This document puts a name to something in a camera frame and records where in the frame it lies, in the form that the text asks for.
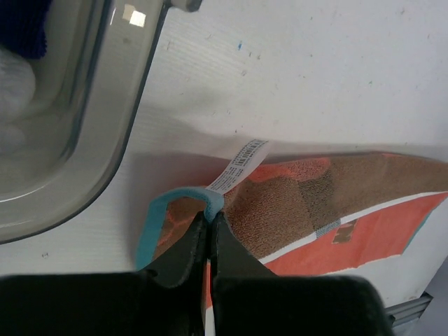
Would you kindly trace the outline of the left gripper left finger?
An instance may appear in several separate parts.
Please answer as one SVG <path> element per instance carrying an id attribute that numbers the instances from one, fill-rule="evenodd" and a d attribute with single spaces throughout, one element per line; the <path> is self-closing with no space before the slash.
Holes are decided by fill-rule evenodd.
<path id="1" fill-rule="evenodd" d="M 207 220 L 143 269 L 1 278 L 2 335 L 203 335 Z"/>

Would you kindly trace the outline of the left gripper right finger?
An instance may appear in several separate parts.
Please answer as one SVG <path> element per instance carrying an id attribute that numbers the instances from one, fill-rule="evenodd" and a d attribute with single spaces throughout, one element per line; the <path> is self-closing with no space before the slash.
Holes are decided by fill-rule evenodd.
<path id="1" fill-rule="evenodd" d="M 372 284 L 358 276 L 278 276 L 234 236 L 211 224 L 211 299 L 216 335 L 392 335 Z"/>

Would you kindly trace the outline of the brown orange towel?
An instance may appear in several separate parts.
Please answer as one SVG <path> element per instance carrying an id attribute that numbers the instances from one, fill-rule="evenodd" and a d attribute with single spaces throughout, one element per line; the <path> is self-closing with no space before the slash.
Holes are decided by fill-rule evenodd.
<path id="1" fill-rule="evenodd" d="M 401 254 L 447 198 L 442 161 L 370 153 L 264 164 L 266 147 L 265 141 L 251 141 L 211 185 L 176 188 L 149 205 L 136 250 L 140 270 L 204 214 L 204 317 L 206 309 L 213 311 L 211 224 L 219 213 L 274 274 L 341 276 L 340 270 Z"/>

